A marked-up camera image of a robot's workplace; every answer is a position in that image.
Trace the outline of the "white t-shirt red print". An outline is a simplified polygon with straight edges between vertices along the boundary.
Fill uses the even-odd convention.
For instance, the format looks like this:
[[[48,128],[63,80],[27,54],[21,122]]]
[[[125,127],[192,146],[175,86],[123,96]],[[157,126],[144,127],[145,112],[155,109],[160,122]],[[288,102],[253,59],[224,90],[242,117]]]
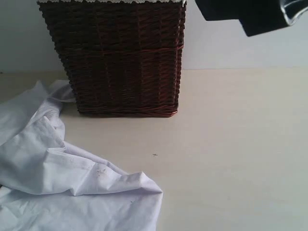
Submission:
[[[0,105],[1,230],[154,231],[159,186],[64,140],[59,114],[73,100],[57,80]]]

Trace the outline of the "dark red wicker basket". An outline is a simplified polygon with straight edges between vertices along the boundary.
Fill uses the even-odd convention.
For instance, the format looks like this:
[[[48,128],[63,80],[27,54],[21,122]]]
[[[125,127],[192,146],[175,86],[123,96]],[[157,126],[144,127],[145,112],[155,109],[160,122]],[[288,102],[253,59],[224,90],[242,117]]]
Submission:
[[[39,0],[79,113],[170,117],[179,106],[186,2]]]

